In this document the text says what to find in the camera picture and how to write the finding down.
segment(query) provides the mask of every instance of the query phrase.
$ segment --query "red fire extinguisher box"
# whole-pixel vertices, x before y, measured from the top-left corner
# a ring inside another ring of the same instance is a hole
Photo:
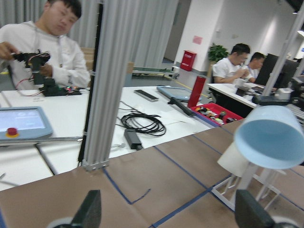
[[[184,51],[184,57],[182,58],[180,67],[184,70],[191,71],[195,56],[196,53],[192,51]]]

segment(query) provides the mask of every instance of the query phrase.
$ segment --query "tablet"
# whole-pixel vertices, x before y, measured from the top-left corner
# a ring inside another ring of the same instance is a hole
[[[182,102],[188,102],[190,99],[191,92],[185,88],[170,87],[159,85],[156,87],[158,91],[164,94],[166,97],[175,97]]]
[[[39,106],[0,108],[0,120],[0,142],[47,138],[53,133]]]

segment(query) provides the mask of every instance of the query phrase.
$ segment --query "potted plant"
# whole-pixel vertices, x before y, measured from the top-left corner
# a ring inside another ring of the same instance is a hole
[[[228,54],[229,53],[227,52],[227,49],[222,45],[216,45],[215,43],[212,43],[212,46],[209,47],[208,51],[208,60],[210,61],[210,65],[207,77],[211,77],[212,66],[222,58],[227,57]]]

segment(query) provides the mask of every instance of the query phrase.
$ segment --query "robotic arm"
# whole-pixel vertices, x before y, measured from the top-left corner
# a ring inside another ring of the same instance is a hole
[[[13,57],[19,62],[24,61],[25,68],[31,68],[35,85],[44,84],[45,77],[40,74],[40,67],[44,66],[50,59],[48,52],[40,52],[39,50],[38,53],[20,53],[14,54]]]
[[[40,74],[40,67],[44,66],[50,59],[48,52],[40,52],[40,50],[38,50],[38,53],[20,53],[13,54],[12,56],[19,62],[24,61],[25,68],[31,68],[34,84],[43,85],[39,90],[42,91],[44,96],[81,95],[79,89],[74,87],[59,88],[53,78],[46,78]]]

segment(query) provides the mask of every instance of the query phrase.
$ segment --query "computer monitor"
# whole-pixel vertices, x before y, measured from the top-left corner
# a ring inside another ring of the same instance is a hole
[[[264,60],[263,66],[256,78],[255,84],[265,86],[270,73],[272,73],[276,62],[278,60],[278,56],[268,54]],[[274,87],[275,88],[286,88],[288,87],[288,83],[291,81],[291,78],[294,76],[299,63],[294,62],[292,60],[287,59],[282,67],[281,73],[279,74]]]

